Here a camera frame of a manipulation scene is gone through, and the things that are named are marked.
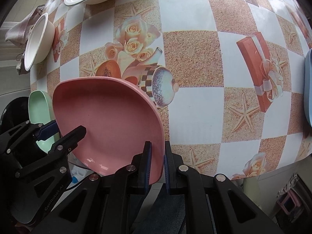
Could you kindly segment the pink square plate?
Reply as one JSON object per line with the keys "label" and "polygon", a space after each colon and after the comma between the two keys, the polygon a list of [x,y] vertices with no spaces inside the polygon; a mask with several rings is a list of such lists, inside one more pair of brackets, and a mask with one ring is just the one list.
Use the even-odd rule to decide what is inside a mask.
{"label": "pink square plate", "polygon": [[81,77],[59,83],[53,111],[63,136],[82,125],[85,137],[73,151],[85,166],[101,175],[131,164],[152,144],[149,183],[163,172],[164,128],[155,104],[140,88],[122,79]]}

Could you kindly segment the blue square plate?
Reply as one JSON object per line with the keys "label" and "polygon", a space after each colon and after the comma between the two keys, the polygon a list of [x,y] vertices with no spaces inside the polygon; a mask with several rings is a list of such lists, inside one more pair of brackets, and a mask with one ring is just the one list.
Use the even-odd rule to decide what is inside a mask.
{"label": "blue square plate", "polygon": [[305,57],[305,80],[304,80],[304,111],[305,117],[311,126],[312,121],[312,68],[310,49]]}

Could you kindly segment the green square plate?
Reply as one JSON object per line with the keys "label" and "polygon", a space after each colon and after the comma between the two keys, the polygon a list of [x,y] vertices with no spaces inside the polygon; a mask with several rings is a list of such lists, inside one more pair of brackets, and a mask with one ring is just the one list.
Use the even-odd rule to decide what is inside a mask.
{"label": "green square plate", "polygon": [[[43,123],[55,120],[54,111],[52,107],[52,99],[50,95],[41,90],[36,90],[30,93],[28,99],[28,116],[32,124]],[[41,150],[47,153],[53,143],[60,138],[59,132],[46,139],[45,141],[38,141],[37,145]]]}

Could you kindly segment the pink stool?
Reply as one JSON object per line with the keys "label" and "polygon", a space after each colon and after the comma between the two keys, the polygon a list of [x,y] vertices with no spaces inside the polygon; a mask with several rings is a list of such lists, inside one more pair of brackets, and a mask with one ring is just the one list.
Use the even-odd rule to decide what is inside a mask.
{"label": "pink stool", "polygon": [[311,212],[311,192],[297,173],[278,192],[277,204],[286,215],[304,210]]}

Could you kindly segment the small white foam bowl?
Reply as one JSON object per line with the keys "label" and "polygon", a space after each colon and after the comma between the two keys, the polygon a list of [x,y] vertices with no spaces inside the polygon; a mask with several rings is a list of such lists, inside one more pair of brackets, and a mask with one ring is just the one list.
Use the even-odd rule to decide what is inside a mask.
{"label": "small white foam bowl", "polygon": [[32,66],[42,62],[48,55],[54,40],[55,28],[48,13],[43,13],[32,28],[24,55],[24,67],[30,71]]}

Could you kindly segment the pink beige cloth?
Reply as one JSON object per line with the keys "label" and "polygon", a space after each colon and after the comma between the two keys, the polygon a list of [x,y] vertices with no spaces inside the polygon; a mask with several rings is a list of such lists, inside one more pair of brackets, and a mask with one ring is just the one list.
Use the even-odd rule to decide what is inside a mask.
{"label": "pink beige cloth", "polygon": [[24,65],[25,49],[32,28],[43,14],[44,7],[45,5],[37,6],[20,22],[4,22],[1,26],[1,48],[8,50],[8,60],[16,58],[18,75],[28,74]]}

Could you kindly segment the patterned vinyl tablecloth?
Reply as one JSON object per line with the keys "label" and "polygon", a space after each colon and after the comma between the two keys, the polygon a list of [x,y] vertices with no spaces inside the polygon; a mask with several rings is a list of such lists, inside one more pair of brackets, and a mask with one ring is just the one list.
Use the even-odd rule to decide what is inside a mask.
{"label": "patterned vinyl tablecloth", "polygon": [[48,0],[44,12],[56,35],[31,90],[96,75],[135,83],[173,151],[203,174],[253,177],[311,154],[311,26],[296,0]]}

